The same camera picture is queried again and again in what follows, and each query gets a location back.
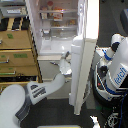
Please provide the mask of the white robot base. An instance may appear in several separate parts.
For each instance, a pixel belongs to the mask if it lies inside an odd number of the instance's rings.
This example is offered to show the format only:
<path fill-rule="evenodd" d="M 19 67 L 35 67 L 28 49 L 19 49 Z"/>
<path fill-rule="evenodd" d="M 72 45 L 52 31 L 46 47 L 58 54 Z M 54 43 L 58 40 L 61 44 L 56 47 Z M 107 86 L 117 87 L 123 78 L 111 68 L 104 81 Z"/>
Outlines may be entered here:
<path fill-rule="evenodd" d="M 97 48 L 92 69 L 93 89 L 99 102 L 105 106 L 116 106 L 128 91 L 128 50 Z"/>

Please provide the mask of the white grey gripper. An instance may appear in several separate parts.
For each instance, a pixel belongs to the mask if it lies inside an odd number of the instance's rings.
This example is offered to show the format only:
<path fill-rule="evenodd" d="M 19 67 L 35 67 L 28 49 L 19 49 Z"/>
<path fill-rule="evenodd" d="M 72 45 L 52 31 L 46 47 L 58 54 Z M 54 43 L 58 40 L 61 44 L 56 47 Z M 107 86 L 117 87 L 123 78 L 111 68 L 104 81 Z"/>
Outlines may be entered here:
<path fill-rule="evenodd" d="M 67 51 L 65 54 L 65 58 L 61 58 L 59 62 L 59 70 L 63 75 L 70 75 L 72 73 L 71 65 L 66 60 L 66 58 L 70 55 L 70 52 Z"/>

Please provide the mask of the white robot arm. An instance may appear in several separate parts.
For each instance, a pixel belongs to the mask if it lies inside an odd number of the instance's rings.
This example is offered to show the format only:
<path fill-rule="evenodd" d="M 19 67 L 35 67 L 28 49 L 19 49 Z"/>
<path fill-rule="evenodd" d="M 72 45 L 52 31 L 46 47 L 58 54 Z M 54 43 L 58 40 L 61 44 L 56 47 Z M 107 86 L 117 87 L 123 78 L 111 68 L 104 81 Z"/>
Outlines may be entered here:
<path fill-rule="evenodd" d="M 66 60 L 69 52 L 59 61 L 60 72 L 51 82 L 31 81 L 22 87 L 13 84 L 0 94 L 0 128 L 21 128 L 20 123 L 28 115 L 31 105 L 35 105 L 65 84 L 65 76 L 71 73 L 71 65 Z"/>

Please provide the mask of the white blue second robot arm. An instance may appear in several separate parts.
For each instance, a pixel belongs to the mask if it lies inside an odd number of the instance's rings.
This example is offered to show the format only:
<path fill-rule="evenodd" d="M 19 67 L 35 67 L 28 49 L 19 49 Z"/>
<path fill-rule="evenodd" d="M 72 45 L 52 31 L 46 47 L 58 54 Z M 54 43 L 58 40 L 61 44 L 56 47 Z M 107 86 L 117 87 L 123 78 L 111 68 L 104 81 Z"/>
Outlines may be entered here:
<path fill-rule="evenodd" d="M 113 95 L 121 95 L 128 89 L 128 37 L 114 34 L 111 47 L 105 52 L 107 74 L 105 88 Z"/>

